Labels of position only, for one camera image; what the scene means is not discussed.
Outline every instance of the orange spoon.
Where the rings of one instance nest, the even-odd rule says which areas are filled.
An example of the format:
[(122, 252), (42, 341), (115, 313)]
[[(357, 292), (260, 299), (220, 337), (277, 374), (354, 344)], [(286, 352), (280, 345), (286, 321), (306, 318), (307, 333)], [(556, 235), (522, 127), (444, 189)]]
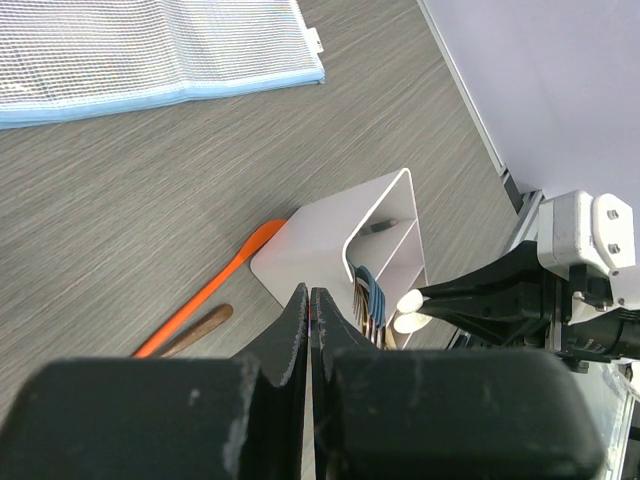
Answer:
[(246, 262), (254, 253), (267, 243), (278, 230), (286, 223), (286, 220), (271, 220), (255, 232), (244, 243), (233, 260), (222, 269), (202, 290), (196, 293), (191, 300), (184, 304), (169, 320), (167, 320), (149, 339), (142, 344), (133, 354), (136, 358), (150, 356), (155, 350), (166, 342), (191, 315), (227, 280), (240, 265)]

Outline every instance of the blue trim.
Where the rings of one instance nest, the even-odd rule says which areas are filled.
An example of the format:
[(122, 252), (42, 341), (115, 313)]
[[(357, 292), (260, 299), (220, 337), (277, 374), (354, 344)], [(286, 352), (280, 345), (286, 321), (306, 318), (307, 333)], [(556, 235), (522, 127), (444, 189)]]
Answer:
[(146, 97), (116, 100), (103, 104), (43, 110), (10, 110), (0, 112), (0, 129), (29, 127), (47, 123), (68, 122), (82, 118), (175, 105), (190, 100), (206, 100), (257, 93), (276, 88), (324, 83), (324, 69), (305, 74), (289, 74), (281, 78), (236, 87), (187, 87), (174, 92)]

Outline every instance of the wooden utensil handle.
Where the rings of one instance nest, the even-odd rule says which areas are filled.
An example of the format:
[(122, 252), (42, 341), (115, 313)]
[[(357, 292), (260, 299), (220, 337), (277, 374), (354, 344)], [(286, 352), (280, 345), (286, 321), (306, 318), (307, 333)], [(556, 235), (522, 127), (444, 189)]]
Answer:
[(158, 348), (153, 352), (153, 356), (162, 358), (174, 356), (222, 325), (231, 315), (233, 315), (233, 307), (231, 305), (225, 303), (214, 308), (184, 332), (179, 333), (173, 340)]

